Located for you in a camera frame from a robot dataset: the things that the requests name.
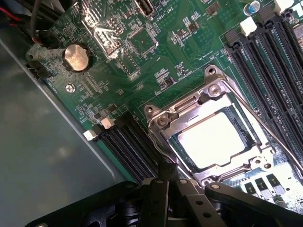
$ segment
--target integrated circuit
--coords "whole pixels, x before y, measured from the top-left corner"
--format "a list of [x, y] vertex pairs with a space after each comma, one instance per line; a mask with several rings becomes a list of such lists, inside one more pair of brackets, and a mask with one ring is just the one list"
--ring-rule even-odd
[[294, 34], [297, 37], [297, 39], [303, 38], [303, 24], [300, 24], [296, 28], [294, 28]]
[[172, 81], [172, 78], [167, 78], [165, 79], [165, 82], [167, 84], [168, 87], [172, 86], [174, 84], [174, 82]]
[[150, 33], [143, 27], [129, 37], [129, 42], [133, 45], [137, 54], [141, 56], [147, 54], [156, 45], [155, 38], [151, 37]]
[[115, 105], [115, 104], [112, 104], [112, 105], [110, 105], [108, 108], [107, 108], [107, 110], [109, 111], [109, 112], [113, 112], [113, 111], [115, 111], [117, 109], [117, 106]]
[[188, 28], [189, 28], [189, 30], [190, 30], [191, 32], [195, 32], [196, 30], [198, 30], [198, 26], [197, 26], [196, 23], [190, 24], [190, 25], [188, 26]]
[[206, 9], [206, 12], [207, 12], [208, 15], [211, 16], [211, 15], [214, 14], [219, 8], [220, 8], [220, 5], [219, 5], [219, 3], [216, 1], [214, 4], [212, 4], [210, 7], [208, 7], [208, 8]]

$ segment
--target capacitor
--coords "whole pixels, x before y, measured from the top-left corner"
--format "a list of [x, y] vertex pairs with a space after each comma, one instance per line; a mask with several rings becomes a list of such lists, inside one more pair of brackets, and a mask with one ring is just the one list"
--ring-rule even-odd
[[248, 3], [245, 7], [244, 7], [244, 14], [246, 16], [251, 16], [254, 13], [257, 13], [261, 8], [261, 4], [258, 1], [253, 1], [252, 3]]

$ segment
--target chip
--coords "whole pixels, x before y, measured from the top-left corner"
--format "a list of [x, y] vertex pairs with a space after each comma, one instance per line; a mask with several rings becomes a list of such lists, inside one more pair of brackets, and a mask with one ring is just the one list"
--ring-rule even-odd
[[220, 5], [218, 2], [215, 2], [214, 4], [212, 4], [210, 7], [208, 7], [206, 9], [206, 12], [208, 15], [212, 15], [214, 14], [218, 9], [220, 8]]
[[197, 25], [195, 23], [192, 23], [188, 26], [191, 32], [194, 32], [198, 29]]
[[174, 84], [174, 82], [171, 80], [171, 78], [165, 79], [165, 82], [166, 82], [167, 86], [169, 86], [169, 87]]
[[100, 115], [99, 113], [96, 113], [96, 114], [94, 115], [94, 117], [95, 117], [96, 119], [99, 119], [99, 118], [101, 118], [101, 115]]
[[294, 29], [294, 34], [297, 37], [297, 39], [303, 38], [303, 24], [299, 25]]
[[109, 106], [108, 111], [113, 112], [113, 111], [115, 111], [116, 109], [117, 109], [116, 105], [115, 105], [115, 104], [112, 104], [112, 105]]

